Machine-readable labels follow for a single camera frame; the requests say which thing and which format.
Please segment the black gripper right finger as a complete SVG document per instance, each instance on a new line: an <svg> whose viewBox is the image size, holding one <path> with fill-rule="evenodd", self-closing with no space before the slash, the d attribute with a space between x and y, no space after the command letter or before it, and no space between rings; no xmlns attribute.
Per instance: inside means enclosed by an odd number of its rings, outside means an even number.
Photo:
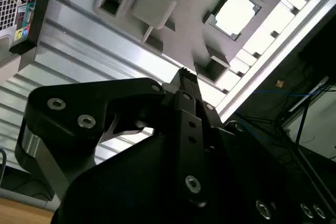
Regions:
<svg viewBox="0 0 336 224"><path fill-rule="evenodd" d="M248 150L248 132L244 125L237 120L223 123L216 108L205 97L212 95L212 91L204 90L206 83L196 78L193 84L193 92L198 102L198 110L205 124L204 142L208 148L218 153L232 153L242 155Z"/></svg>

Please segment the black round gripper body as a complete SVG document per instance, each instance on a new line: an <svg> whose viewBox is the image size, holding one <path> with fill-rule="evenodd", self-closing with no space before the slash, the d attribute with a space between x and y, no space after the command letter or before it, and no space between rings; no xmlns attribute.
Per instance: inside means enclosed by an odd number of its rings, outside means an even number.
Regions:
<svg viewBox="0 0 336 224"><path fill-rule="evenodd" d="M52 223L333 223L302 172L242 124L212 129L204 157L177 171L177 145L150 137L80 175Z"/></svg>

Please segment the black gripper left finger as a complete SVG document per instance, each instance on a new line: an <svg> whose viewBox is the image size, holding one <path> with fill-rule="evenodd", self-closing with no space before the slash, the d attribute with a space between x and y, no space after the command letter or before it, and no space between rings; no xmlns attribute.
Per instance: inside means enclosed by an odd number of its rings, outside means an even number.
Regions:
<svg viewBox="0 0 336 224"><path fill-rule="evenodd" d="M165 84L136 78L37 88L28 96L18 163L62 201L80 175L150 137L165 136L177 145L177 171L188 173L205 149L196 78L182 68Z"/></svg>

